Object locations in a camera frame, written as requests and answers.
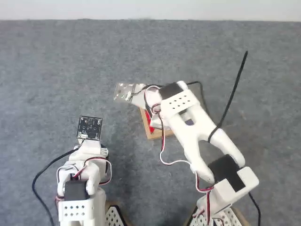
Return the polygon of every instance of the square object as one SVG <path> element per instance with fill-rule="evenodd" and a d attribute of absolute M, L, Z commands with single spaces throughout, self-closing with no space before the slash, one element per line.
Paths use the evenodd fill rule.
<path fill-rule="evenodd" d="M 77 129 L 77 138 L 87 140 L 100 140 L 103 119 L 96 117 L 81 116 Z"/>

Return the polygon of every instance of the white wire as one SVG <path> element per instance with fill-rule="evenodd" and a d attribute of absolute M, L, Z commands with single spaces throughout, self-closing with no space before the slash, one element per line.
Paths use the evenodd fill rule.
<path fill-rule="evenodd" d="M 146 102 L 146 105 L 147 105 L 147 106 L 149 106 L 149 104 L 147 103 L 147 91 L 148 91 L 149 89 L 151 89 L 151 88 L 160 89 L 159 86 L 155 86 L 155 85 L 149 86 L 148 88 L 145 89 L 145 91 L 144 91 L 144 93 L 145 93 L 145 102 Z"/>
<path fill-rule="evenodd" d="M 167 166 L 171 166 L 171 165 L 173 165 L 173 164 L 175 164 L 175 163 L 177 163 L 177 162 L 185 162 L 185 163 L 187 163 L 187 164 L 189 164 L 190 165 L 190 162 L 189 161 L 187 161 L 187 160 L 176 160 L 176 161 L 173 161 L 173 162 L 165 162 L 163 159 L 162 159 L 162 153 L 164 152 L 164 150 L 165 150 L 165 129 L 164 129 L 164 124 L 163 124 L 163 120 L 162 120 L 162 118 L 161 118 L 161 116 L 160 116 L 160 113 L 159 113 L 159 118 L 160 118 L 160 120 L 161 120 L 161 125 L 162 125 L 162 131 L 163 131 L 163 135 L 162 135 L 162 148 L 161 148 L 161 151 L 160 151 L 160 160 L 161 160 L 161 162 L 164 164 L 164 165 L 167 165 Z"/>
<path fill-rule="evenodd" d="M 195 172 L 195 175 L 196 175 L 196 190 L 197 190 L 198 192 L 200 192 L 200 193 L 208 193 L 208 192 L 210 192 L 211 190 L 203 191 L 203 190 L 200 190 L 200 189 L 198 188 L 198 174 Z"/>
<path fill-rule="evenodd" d="M 100 182 L 100 185 L 106 185 L 112 180 L 112 164 L 110 163 L 109 160 L 105 160 L 105 159 L 102 159 L 102 160 L 106 161 L 110 165 L 110 179 L 107 182 L 103 183 L 103 184 Z"/>
<path fill-rule="evenodd" d="M 61 167 L 59 167 L 57 170 L 56 170 L 56 182 L 59 183 L 59 175 L 58 175 L 58 172 L 64 168 L 69 168 L 69 167 L 72 167 L 73 169 L 75 169 L 77 172 L 79 171 L 74 165 L 63 165 Z"/>
<path fill-rule="evenodd" d="M 98 157 L 95 157 L 95 158 L 91 158 L 87 162 L 89 162 L 91 160 L 102 160 L 102 161 L 105 161 L 105 162 L 109 163 L 109 165 L 110 165 L 110 179 L 107 182 L 105 182 L 105 183 L 100 182 L 99 185 L 106 185 L 106 184 L 108 184 L 112 180 L 112 164 L 110 163 L 110 161 L 107 160 L 107 159 L 105 159 L 105 158 L 101 158 L 100 159 Z"/>

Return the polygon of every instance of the black cable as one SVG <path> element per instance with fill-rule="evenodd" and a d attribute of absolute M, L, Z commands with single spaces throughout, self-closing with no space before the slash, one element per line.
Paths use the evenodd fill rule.
<path fill-rule="evenodd" d="M 240 79 L 240 75 L 244 69 L 244 65 L 245 65 L 245 62 L 246 62 L 246 57 L 248 56 L 248 51 L 245 52 L 245 55 L 244 55 L 244 58 L 241 62 L 241 65 L 240 65 L 240 69 L 238 71 L 238 74 L 237 74 L 237 77 L 236 77 L 236 80 L 235 80 L 235 84 L 234 84 L 234 87 L 233 87 L 233 90 L 231 92 L 231 95 L 230 95 L 230 98 L 229 98 L 229 101 L 226 105 L 226 108 L 224 110 L 224 113 L 222 114 L 222 118 L 220 120 L 220 122 L 217 124 L 217 126 L 215 127 L 214 130 L 212 130 L 212 132 L 210 133 L 209 137 L 208 137 L 208 143 L 210 143 L 210 140 L 213 136 L 213 134 L 222 126 L 222 123 L 224 122 L 224 119 L 228 113 L 228 110 L 229 110 L 229 107 L 231 105 L 231 102 L 232 102 L 232 99 L 234 97 L 234 94 L 235 94 L 235 91 L 236 91 L 236 88 L 237 88 L 237 85 L 238 85 L 238 82 L 239 82 L 239 79 Z"/>
<path fill-rule="evenodd" d="M 132 98 L 133 96 L 138 95 L 139 93 L 141 93 L 143 90 L 147 89 L 147 88 L 150 87 L 150 86 L 163 87 L 163 86 L 157 85 L 157 84 L 149 84 L 149 85 L 146 85 L 146 86 L 144 86 L 140 91 L 138 91 L 138 92 L 136 92 L 136 93 L 132 93 L 131 98 Z"/>
<path fill-rule="evenodd" d="M 255 199 L 253 198 L 251 192 L 249 192 L 249 196 L 250 196 L 252 202 L 254 203 L 254 206 L 256 207 L 256 209 L 258 211 L 258 223 L 257 223 L 257 225 L 260 226 L 260 224 L 261 224 L 261 211 L 260 211 L 259 205 L 257 204 Z"/>
<path fill-rule="evenodd" d="M 53 221 L 53 218 L 51 216 L 51 213 L 50 213 L 50 210 L 49 210 L 48 206 L 44 203 L 44 201 L 42 200 L 42 198 L 39 196 L 39 194 L 36 191 L 36 188 L 35 188 L 36 181 L 39 178 L 39 176 L 42 173 L 44 173 L 53 163 L 55 163 L 56 161 L 62 159 L 65 156 L 70 155 L 73 152 L 77 151 L 80 148 L 80 146 L 83 144 L 83 142 L 84 142 L 84 140 L 81 142 L 81 144 L 77 148 L 75 148 L 75 149 L 73 149 L 71 151 L 68 151 L 68 152 L 66 152 L 66 153 L 58 156 L 57 158 L 53 159 L 47 166 L 45 166 L 40 172 L 37 173 L 37 175 L 34 177 L 34 179 L 32 181 L 32 192 L 34 193 L 34 195 L 37 197 L 37 199 L 39 200 L 39 202 L 42 204 L 42 206 L 44 207 L 45 211 L 47 212 L 51 226 L 55 226 L 55 223 Z"/>
<path fill-rule="evenodd" d="M 186 84 L 187 85 L 192 85 L 192 84 L 196 84 L 196 83 L 198 83 L 200 85 L 201 98 L 202 98 L 202 101 L 204 103 L 205 111 L 209 115 L 209 117 L 211 117 L 210 113 L 209 113 L 209 109 L 208 109 L 207 104 L 206 104 L 205 96 L 204 96 L 203 84 L 200 81 L 192 81 L 192 82 L 188 82 Z"/>

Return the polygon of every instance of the perforated base plate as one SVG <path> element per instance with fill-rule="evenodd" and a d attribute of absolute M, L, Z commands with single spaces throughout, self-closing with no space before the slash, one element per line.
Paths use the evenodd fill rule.
<path fill-rule="evenodd" d="M 218 218 L 211 220 L 210 226 L 243 226 L 231 208 L 219 213 Z M 192 218 L 189 226 L 207 226 L 207 218 L 200 215 L 198 218 Z"/>
<path fill-rule="evenodd" d="M 127 226 L 118 206 L 110 206 L 105 214 L 106 226 Z"/>

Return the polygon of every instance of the white wall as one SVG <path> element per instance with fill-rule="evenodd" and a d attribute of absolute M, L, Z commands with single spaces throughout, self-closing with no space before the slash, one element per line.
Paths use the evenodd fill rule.
<path fill-rule="evenodd" d="M 0 0 L 0 19 L 301 21 L 301 0 Z"/>

